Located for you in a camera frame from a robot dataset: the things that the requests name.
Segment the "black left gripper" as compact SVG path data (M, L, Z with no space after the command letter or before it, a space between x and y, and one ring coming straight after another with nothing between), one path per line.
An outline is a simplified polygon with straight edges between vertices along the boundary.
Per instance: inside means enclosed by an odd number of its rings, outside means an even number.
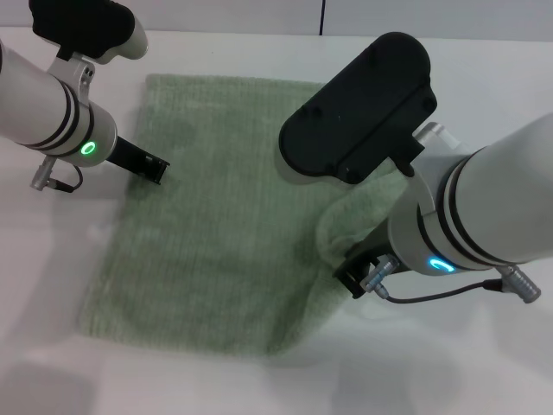
M158 185L161 184L164 170L170 165L122 137L117 137L107 161Z

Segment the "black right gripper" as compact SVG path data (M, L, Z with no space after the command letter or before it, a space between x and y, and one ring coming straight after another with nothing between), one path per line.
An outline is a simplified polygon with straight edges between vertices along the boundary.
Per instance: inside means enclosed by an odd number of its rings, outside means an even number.
M346 252L346 259L334 271L334 277L345 280L344 285L352 294L352 298L359 299L366 294L365 289L359 284L362 272L374 265L379 256L390 252L388 219L384 219Z

